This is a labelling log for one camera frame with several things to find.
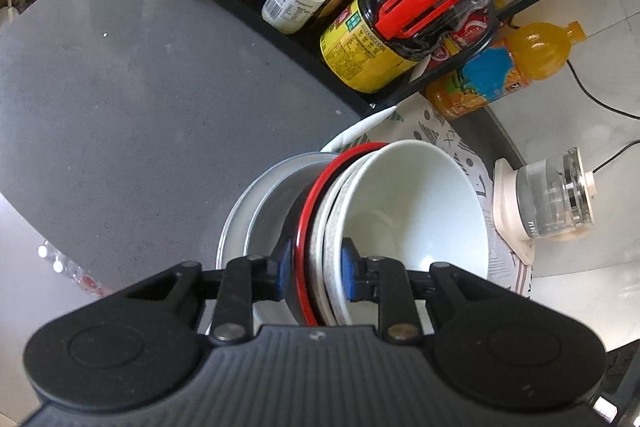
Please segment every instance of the patterned tablecloth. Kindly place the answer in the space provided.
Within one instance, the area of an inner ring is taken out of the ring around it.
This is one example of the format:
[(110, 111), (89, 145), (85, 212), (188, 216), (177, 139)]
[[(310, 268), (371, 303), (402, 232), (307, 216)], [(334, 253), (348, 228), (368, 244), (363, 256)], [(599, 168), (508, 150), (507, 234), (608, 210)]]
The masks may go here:
[(335, 137), (323, 151), (338, 152), (369, 141), (406, 139), (428, 141), (444, 150), (469, 177), (482, 206), (489, 237), (489, 280), (528, 297), (531, 267), (520, 261), (495, 230), (492, 218), (494, 184), (486, 166), (421, 94), (414, 94), (397, 107), (357, 123)]

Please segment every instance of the ribbed black surface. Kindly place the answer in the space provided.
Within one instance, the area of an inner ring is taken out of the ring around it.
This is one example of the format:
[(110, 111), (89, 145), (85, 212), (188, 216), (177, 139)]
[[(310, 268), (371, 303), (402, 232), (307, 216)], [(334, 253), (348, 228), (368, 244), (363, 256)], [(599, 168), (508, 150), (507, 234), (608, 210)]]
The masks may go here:
[(47, 406), (29, 427), (405, 427), (603, 425), (588, 406), (521, 415), (479, 406), (443, 384), (413, 347), (369, 327), (263, 327), (214, 350), (183, 389), (141, 410), (75, 415)]

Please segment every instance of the red bottle handle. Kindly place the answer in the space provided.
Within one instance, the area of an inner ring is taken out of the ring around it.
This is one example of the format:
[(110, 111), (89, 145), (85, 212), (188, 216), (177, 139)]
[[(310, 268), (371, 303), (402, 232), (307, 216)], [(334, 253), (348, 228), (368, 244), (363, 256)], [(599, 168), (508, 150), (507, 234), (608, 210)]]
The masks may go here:
[(461, 0), (387, 0), (376, 30), (385, 38), (411, 38)]

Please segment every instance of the power cord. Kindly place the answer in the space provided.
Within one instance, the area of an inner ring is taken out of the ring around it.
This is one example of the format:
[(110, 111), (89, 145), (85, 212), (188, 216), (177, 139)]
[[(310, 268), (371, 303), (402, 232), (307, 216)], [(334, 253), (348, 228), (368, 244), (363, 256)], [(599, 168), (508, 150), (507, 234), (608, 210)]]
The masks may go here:
[[(512, 28), (514, 30), (519, 30), (520, 26), (517, 26), (515, 24), (513, 24), (513, 17), (508, 19), (506, 21), (507, 26), (509, 26), (509, 28)], [(626, 111), (622, 111), (620, 109), (616, 109), (615, 107), (611, 107), (610, 105), (607, 105), (604, 102), (601, 102), (600, 100), (598, 100), (595, 96), (593, 96), (589, 91), (587, 91), (587, 89), (584, 87), (584, 85), (582, 84), (582, 82), (580, 81), (580, 77), (578, 76), (578, 73), (576, 73), (574, 65), (571, 63), (570, 60), (567, 60), (566, 62), (567, 66), (569, 66), (569, 70), (571, 71), (572, 75), (574, 76), (575, 82), (578, 84), (578, 87), (580, 87), (580, 89), (582, 90), (582, 92), (594, 103), (598, 104), (600, 107), (614, 112), (616, 114), (619, 114), (620, 116), (625, 116), (627, 118), (631, 118), (632, 120), (640, 120), (640, 116), (636, 115), (636, 114), (631, 114), (628, 113)], [(607, 159), (605, 162), (601, 163), (600, 165), (598, 165), (596, 168), (593, 169), (593, 172), (598, 172), (600, 169), (602, 169), (603, 167), (607, 166), (608, 164), (610, 164), (613, 160), (615, 160), (618, 156), (622, 155), (626, 150), (630, 149), (631, 147), (633, 147), (634, 145), (638, 145), (640, 144), (640, 140), (634, 140), (633, 142), (630, 142), (628, 144), (626, 144), (622, 149), (620, 149), (618, 152), (616, 152), (612, 157), (610, 157), (609, 159)]]

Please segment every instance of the yellow label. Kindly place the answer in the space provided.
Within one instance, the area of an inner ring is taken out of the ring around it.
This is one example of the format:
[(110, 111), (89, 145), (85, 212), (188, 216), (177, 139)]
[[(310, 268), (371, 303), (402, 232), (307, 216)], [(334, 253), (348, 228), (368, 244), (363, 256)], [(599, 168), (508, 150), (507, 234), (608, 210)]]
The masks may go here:
[(414, 67), (388, 48), (364, 20), (354, 0), (320, 37), (322, 58), (347, 86), (375, 92)]

